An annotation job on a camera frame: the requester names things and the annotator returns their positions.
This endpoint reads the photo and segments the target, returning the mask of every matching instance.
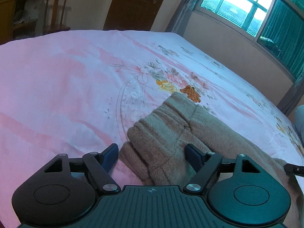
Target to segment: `gray curtain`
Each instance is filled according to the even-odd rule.
[[[196,3],[197,0],[182,0],[170,20],[166,32],[183,36]]]
[[[289,116],[290,113],[297,106],[304,94],[304,69],[301,74],[291,86],[285,96],[277,105],[277,108],[286,116]]]

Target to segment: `wooden desk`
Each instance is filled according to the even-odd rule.
[[[13,40],[13,36],[24,30],[35,31],[37,20],[13,25],[16,10],[24,8],[26,0],[0,0],[0,45]]]

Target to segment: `pink floral bedsheet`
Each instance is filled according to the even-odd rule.
[[[128,128],[176,91],[270,156],[302,165],[290,121],[257,89],[176,34],[70,31],[14,41],[0,46],[4,226],[19,225],[11,205],[15,189],[55,155],[76,158],[111,143],[121,147]],[[121,187],[141,184],[121,161],[112,177]]]

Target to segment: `white wall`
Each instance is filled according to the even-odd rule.
[[[181,0],[164,0],[156,16],[152,31],[164,32]],[[64,23],[72,30],[102,30],[112,0],[69,0],[66,3]],[[36,34],[42,34],[44,3],[40,6],[40,16]],[[50,7],[47,20],[51,19]]]
[[[164,32],[181,0],[164,0],[154,20],[151,31]]]
[[[205,14],[192,14],[184,38],[244,78],[275,105],[292,85],[248,39]]]

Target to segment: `chair backrest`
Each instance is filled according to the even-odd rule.
[[[46,5],[45,5],[45,12],[44,12],[44,27],[47,19],[47,10],[48,10],[48,5],[49,5],[49,0],[46,0]],[[54,0],[54,6],[53,6],[53,13],[52,13],[52,20],[51,20],[51,28],[55,26],[56,19],[57,19],[57,10],[58,10],[58,2],[59,0]],[[62,20],[63,20],[63,13],[65,9],[65,4],[67,0],[64,0],[63,8],[62,8],[62,13],[61,13],[61,20],[60,20],[60,26],[62,25]]]

